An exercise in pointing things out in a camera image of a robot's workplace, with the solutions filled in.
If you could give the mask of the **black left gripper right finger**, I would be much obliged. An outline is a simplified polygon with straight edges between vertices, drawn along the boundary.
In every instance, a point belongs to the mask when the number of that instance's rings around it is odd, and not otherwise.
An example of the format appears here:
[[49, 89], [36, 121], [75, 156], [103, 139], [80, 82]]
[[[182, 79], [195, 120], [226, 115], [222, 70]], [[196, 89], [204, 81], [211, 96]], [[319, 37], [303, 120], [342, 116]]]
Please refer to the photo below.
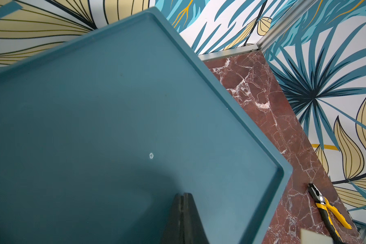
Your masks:
[[209, 244], [194, 197], [183, 194], [183, 237], [184, 244]]

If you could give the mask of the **teal drawer cabinet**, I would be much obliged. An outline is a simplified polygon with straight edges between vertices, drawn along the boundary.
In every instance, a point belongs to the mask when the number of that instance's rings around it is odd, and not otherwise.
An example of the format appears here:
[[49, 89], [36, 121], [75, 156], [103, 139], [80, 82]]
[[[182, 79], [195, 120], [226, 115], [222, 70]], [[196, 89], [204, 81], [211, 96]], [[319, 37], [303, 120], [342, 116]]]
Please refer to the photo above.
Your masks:
[[0, 244], [260, 244], [292, 167], [151, 8], [0, 68]]

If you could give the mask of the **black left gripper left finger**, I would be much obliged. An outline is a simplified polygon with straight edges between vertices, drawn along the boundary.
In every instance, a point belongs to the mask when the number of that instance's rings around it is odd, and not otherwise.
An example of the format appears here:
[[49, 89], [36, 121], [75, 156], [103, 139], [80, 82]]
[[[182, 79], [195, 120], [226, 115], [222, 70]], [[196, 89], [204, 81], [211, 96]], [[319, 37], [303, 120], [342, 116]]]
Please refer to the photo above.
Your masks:
[[161, 244], [183, 244], [184, 243], [184, 222], [183, 222], [183, 196], [176, 194], [165, 226]]

